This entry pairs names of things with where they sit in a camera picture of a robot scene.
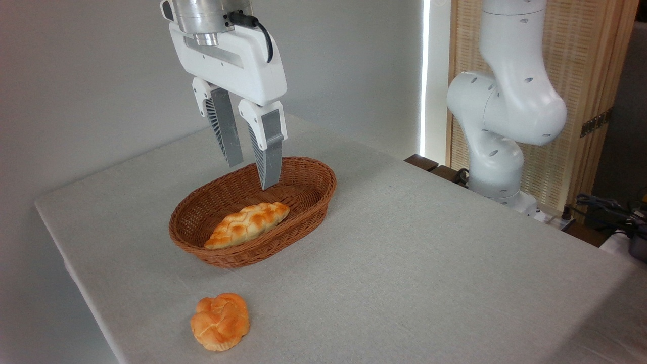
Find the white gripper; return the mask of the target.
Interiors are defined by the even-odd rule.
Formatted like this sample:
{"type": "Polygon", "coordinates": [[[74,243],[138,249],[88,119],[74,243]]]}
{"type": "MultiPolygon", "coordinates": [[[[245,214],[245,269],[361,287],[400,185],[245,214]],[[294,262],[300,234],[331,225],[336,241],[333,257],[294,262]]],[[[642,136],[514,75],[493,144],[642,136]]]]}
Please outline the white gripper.
{"type": "Polygon", "coordinates": [[[287,83],[275,42],[268,63],[265,35],[257,28],[235,26],[218,34],[217,46],[198,45],[175,23],[169,24],[169,33],[182,66],[196,76],[192,88],[197,106],[210,123],[229,167],[243,162],[229,98],[232,92],[244,98],[238,109],[249,128],[261,188],[277,184],[282,142],[288,135],[284,107],[278,101],[286,93],[287,83]]]}

